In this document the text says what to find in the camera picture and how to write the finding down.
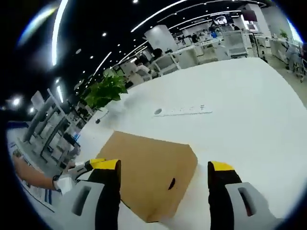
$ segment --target potted plant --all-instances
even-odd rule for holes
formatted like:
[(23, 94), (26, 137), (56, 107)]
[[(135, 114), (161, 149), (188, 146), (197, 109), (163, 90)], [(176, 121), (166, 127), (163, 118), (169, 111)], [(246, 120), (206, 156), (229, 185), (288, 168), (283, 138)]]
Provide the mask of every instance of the potted plant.
[(283, 29), (280, 29), (280, 36), (283, 37), (284, 39), (288, 40), (288, 34)]
[(112, 110), (115, 102), (120, 101), (120, 94), (128, 93), (125, 88), (125, 78), (120, 75), (105, 75), (102, 82), (96, 82), (89, 90), (89, 94), (84, 99), (86, 103), (92, 109), (96, 108), (98, 110), (109, 105), (107, 107), (109, 112)]

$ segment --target power strip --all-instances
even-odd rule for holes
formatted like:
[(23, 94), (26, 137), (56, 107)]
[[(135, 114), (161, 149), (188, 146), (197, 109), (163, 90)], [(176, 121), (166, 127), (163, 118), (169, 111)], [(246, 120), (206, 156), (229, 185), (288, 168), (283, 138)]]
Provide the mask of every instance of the power strip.
[(173, 109), (157, 109), (153, 116), (177, 116), (177, 115), (193, 115), (193, 114), (210, 114), (212, 110), (205, 105), (181, 107)]

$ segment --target ceiling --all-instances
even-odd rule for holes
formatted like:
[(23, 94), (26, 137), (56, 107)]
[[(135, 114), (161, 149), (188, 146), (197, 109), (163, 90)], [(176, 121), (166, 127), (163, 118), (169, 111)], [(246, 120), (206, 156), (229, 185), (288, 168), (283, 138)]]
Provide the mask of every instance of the ceiling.
[[(188, 19), (202, 16), (206, 11), (231, 11), (248, 3), (243, 0), (186, 0), (151, 18), (131, 33), (143, 20), (178, 0), (139, 0), (136, 4), (132, 1), (112, 0), (102, 3), (96, 0), (68, 0), (59, 26), (58, 59), (55, 66), (52, 65), (51, 41), (56, 10), (24, 45), (16, 44), (25, 27), (44, 6), (53, 4), (52, 6), (58, 7), (60, 1), (7, 1), (8, 10), (4, 14), (7, 31), (7, 46), (4, 50), (8, 57), (4, 61), (4, 74), (7, 83), (2, 85), (5, 98), (22, 96), (24, 106), (18, 110), (20, 113), (28, 108), (30, 99), (37, 90), (46, 97), (47, 88), (54, 88), (58, 78), (65, 94), (69, 95), (80, 80), (87, 79), (95, 72), (107, 54), (112, 52), (97, 74), (102, 73), (104, 68), (115, 65), (124, 54), (142, 44), (145, 41), (142, 37), (150, 26), (165, 24), (170, 28)], [(268, 0), (259, 2), (260, 6), (264, 6), (262, 3), (268, 6), (272, 4)], [(178, 29), (175, 27), (171, 32), (178, 32)]]

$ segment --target human arm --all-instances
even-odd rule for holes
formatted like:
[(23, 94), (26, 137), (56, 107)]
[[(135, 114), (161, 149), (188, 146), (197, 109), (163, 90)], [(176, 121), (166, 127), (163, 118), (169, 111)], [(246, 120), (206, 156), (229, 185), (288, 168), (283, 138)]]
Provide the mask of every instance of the human arm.
[(24, 160), (13, 155), (13, 163), (19, 178), (32, 186), (55, 190), (52, 178), (29, 166)]

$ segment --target brown cardboard box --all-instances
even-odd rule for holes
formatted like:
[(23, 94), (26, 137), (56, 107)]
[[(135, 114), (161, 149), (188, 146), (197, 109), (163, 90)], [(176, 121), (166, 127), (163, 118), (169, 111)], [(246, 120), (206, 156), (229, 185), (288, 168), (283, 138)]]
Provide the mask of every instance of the brown cardboard box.
[(121, 160), (121, 200), (145, 222), (174, 216), (197, 166), (189, 145), (117, 131), (97, 158)]

